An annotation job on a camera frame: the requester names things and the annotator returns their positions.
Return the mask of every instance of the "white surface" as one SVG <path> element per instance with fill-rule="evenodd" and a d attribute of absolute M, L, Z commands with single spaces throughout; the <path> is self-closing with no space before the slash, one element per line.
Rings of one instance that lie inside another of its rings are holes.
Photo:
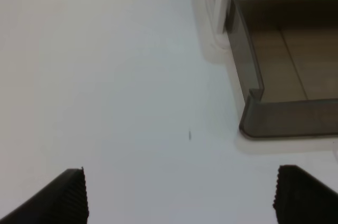
<path fill-rule="evenodd" d="M 81 166 L 89 223 L 276 223 L 281 164 L 338 190 L 335 139 L 238 133 L 203 0 L 0 4 L 0 216 Z"/>

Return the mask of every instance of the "ridged black object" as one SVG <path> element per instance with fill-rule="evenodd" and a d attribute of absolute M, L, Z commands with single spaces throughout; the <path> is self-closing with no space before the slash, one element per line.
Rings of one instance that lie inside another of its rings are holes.
<path fill-rule="evenodd" d="M 0 224 L 85 224 L 88 216 L 85 173 L 68 169 Z"/>
<path fill-rule="evenodd" d="M 274 208 L 279 224 L 338 223 L 338 194 L 295 165 L 279 168 Z"/>

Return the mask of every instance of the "white floor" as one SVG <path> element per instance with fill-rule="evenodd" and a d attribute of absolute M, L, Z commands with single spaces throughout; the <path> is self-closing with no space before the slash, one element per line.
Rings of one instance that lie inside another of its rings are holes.
<path fill-rule="evenodd" d="M 0 4 L 0 216 L 81 166 L 89 223 L 277 223 L 281 164 L 338 190 L 336 139 L 239 134 L 204 0 Z"/>

